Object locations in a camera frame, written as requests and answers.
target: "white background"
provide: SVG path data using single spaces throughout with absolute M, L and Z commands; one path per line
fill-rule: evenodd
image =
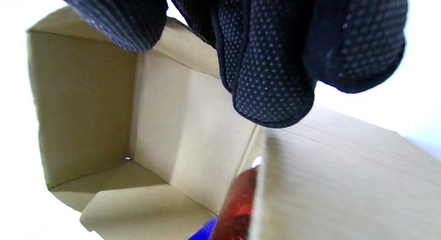
M 410 0 L 408 48 L 396 74 L 365 93 L 319 84 L 316 102 L 406 136 L 441 159 L 441 0 Z M 0 239 L 100 239 L 46 191 L 27 77 L 25 29 L 60 0 L 0 0 Z M 176 11 L 169 15 L 176 17 Z

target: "cardboard box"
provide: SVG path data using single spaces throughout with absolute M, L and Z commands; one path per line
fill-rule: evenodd
M 28 47 L 47 187 L 106 240 L 188 239 L 260 156 L 252 240 L 441 237 L 435 159 L 318 106 L 266 133 L 233 110 L 216 51 L 173 19 L 135 54 L 64 8 Z

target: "dotted grip glove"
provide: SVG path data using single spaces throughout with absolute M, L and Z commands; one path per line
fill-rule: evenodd
M 128 51 L 149 50 L 166 0 L 64 0 Z M 216 48 L 224 87 L 243 117 L 265 127 L 299 122 L 317 81 L 359 93 L 400 64 L 408 0 L 171 0 Z

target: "red plastic item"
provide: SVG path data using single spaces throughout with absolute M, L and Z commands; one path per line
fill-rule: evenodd
M 232 183 L 211 240 L 246 240 L 253 210 L 257 167 L 240 174 Z

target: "box flap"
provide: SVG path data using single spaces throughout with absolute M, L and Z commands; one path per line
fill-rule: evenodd
M 113 176 L 118 166 L 85 177 L 74 179 L 52 188 L 52 194 L 68 207 L 82 211 L 93 199 L 96 193 L 101 191 L 104 184 Z
M 54 11 L 28 31 L 111 42 L 68 7 Z M 161 40 L 153 49 L 195 71 L 220 78 L 216 50 L 174 18 L 167 19 Z
M 103 189 L 80 221 L 106 240 L 185 240 L 214 217 L 134 161 L 123 165 Z
M 304 130 L 307 122 L 316 124 Z M 440 163 L 324 108 L 301 123 L 267 133 L 250 240 L 439 239 Z

